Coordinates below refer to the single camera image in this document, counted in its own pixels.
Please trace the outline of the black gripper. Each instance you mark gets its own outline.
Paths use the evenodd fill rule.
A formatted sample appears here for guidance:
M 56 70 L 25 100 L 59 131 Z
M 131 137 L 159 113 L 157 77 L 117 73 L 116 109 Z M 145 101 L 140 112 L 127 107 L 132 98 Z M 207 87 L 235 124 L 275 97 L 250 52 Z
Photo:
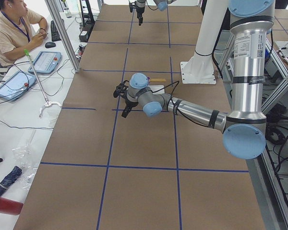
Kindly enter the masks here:
M 128 114 L 130 113 L 130 111 L 134 107 L 137 106 L 137 102 L 132 102 L 132 101 L 127 100 L 127 99 L 125 100 L 125 104 L 126 104 L 126 106 L 125 106 L 125 108 L 124 108 L 124 110 L 122 111 L 122 114 L 121 114 L 122 117 L 127 117 Z
M 144 7 L 136 6 L 136 12 L 137 12 L 137 17 L 139 17 L 138 18 L 138 25 L 141 26 L 141 24 L 143 23 Z

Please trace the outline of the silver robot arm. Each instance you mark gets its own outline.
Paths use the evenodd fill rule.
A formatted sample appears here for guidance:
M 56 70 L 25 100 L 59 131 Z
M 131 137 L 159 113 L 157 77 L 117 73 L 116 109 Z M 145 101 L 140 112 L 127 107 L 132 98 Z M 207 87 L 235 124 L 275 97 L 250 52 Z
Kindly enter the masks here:
M 154 0 L 157 9 L 160 11 L 164 11 L 168 5 L 172 4 L 174 0 Z M 145 11 L 146 1 L 145 0 L 136 0 L 134 3 L 130 3 L 130 11 L 132 12 L 133 9 L 136 10 L 138 24 L 141 26 L 143 24 L 143 13 Z
M 253 159 L 265 149 L 266 117 L 262 112 L 266 34 L 272 31 L 272 0 L 209 0 L 206 4 L 194 55 L 180 64 L 182 82 L 195 84 L 195 101 L 153 91 L 149 79 L 135 73 L 120 83 L 114 97 L 125 100 L 122 116 L 142 107 L 148 117 L 162 110 L 181 115 L 197 125 L 219 130 L 228 153 Z M 226 12 L 230 13 L 229 53 L 234 58 L 231 111 L 212 108 L 218 103 L 212 57 Z

